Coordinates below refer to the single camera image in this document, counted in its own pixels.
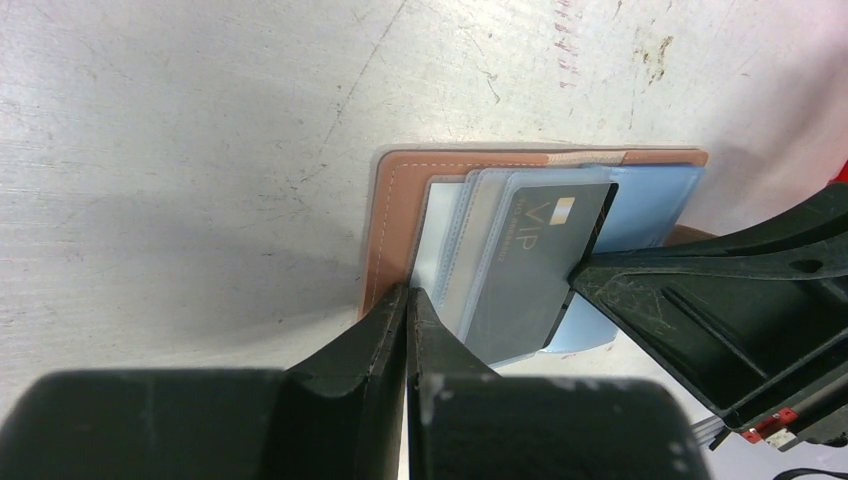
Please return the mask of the brown leather card holder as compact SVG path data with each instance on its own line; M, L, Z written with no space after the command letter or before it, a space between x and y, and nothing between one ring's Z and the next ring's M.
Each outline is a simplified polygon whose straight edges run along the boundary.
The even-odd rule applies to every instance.
M361 308L370 310L392 285L409 282L428 294L465 346L513 187L611 181L617 191L586 253L641 249L685 235L677 220L707 161L700 149L389 152L376 170ZM617 333L570 289L542 349L493 365L539 352L575 354Z

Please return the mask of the black VIP card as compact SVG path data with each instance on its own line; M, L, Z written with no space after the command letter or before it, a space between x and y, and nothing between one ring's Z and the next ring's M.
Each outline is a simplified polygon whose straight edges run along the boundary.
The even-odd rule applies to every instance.
M511 189L464 340L476 357L493 365L545 346L616 191L611 181Z

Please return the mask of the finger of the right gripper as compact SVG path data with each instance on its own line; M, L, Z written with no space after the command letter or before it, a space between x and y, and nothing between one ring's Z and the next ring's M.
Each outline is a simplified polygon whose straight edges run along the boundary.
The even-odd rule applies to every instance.
M746 431L847 427L847 187L694 243L599 254L570 277L711 412Z

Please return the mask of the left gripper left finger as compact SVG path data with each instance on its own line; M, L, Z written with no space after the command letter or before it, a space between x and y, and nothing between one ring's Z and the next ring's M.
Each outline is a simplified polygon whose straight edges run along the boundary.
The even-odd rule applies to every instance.
M286 370L37 380L1 427L5 479L393 479L408 290Z

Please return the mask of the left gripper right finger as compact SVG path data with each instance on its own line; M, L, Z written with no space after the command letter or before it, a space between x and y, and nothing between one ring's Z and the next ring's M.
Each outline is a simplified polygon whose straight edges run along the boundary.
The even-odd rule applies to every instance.
M641 379L504 377L441 322L428 294L407 303L413 479L706 479L689 423Z

